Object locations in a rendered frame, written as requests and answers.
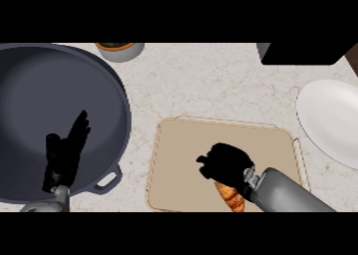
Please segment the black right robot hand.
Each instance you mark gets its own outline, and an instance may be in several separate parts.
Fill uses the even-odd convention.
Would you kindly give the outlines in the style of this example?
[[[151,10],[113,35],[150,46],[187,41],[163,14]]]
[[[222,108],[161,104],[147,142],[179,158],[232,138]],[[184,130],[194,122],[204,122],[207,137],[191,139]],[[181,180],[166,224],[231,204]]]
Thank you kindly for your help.
[[[197,159],[201,163],[198,169],[206,179],[213,179],[221,184],[232,187],[241,197],[252,201],[252,187],[244,181],[244,171],[255,167],[247,153],[237,147],[225,143],[216,143],[206,155]]]

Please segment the golden brown croissant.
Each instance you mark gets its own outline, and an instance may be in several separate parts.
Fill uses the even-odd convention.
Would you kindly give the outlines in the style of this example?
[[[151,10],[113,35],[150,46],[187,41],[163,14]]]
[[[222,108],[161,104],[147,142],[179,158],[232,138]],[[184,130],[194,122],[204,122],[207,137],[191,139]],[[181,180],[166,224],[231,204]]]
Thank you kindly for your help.
[[[244,199],[243,196],[237,193],[235,189],[218,181],[213,183],[219,196],[231,209],[232,212],[243,212],[244,211]]]

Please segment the white plate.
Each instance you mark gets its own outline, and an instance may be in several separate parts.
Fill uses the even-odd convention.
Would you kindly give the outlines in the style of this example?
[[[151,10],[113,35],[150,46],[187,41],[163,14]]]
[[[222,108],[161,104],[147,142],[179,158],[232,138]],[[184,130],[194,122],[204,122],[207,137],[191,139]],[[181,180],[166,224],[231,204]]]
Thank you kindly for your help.
[[[311,82],[297,95],[296,115],[320,150],[358,169],[358,88],[334,80]]]

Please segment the black appliance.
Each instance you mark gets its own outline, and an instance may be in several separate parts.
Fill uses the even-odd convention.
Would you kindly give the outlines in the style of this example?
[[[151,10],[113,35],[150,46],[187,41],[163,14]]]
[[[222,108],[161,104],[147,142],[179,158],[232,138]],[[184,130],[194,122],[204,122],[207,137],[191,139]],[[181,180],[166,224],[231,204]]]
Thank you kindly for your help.
[[[355,46],[354,43],[257,43],[262,65],[330,66]]]

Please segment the dark grey cast iron pot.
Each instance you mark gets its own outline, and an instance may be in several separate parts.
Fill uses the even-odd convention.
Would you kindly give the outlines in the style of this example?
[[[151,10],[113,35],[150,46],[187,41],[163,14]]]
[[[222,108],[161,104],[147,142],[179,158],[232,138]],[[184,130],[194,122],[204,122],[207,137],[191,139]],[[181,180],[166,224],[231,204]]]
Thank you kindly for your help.
[[[119,161],[132,114],[117,73],[87,51],[51,43],[0,45],[0,201],[51,200],[42,190],[46,135],[67,136],[80,113],[90,133],[73,194],[105,194],[121,181]]]

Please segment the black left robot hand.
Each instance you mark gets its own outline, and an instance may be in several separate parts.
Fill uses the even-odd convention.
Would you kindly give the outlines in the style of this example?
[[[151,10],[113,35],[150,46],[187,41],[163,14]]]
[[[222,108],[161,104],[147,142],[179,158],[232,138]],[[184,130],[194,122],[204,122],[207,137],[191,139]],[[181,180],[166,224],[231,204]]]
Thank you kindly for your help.
[[[52,192],[59,185],[73,186],[89,133],[87,112],[82,111],[67,137],[61,138],[55,133],[46,135],[45,192]]]

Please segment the beige tray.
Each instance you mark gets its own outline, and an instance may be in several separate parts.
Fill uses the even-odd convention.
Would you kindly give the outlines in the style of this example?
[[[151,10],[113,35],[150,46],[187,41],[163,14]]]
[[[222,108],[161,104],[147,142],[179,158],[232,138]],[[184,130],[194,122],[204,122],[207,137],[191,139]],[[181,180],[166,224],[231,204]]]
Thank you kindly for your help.
[[[278,169],[297,184],[308,184],[300,142],[272,124],[195,119],[164,119],[157,128],[147,185],[147,203],[154,211],[226,212],[215,184],[198,173],[195,159],[216,143],[247,153],[256,172]]]

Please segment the grey plant pot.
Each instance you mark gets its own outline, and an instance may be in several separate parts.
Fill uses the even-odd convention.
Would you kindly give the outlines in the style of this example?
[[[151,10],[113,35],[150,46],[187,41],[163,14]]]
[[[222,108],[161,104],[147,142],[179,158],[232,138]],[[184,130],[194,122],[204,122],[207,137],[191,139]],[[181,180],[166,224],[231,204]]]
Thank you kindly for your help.
[[[96,47],[102,57],[114,63],[130,61],[142,52],[145,48],[144,43],[113,43],[108,46],[104,43],[96,43]]]

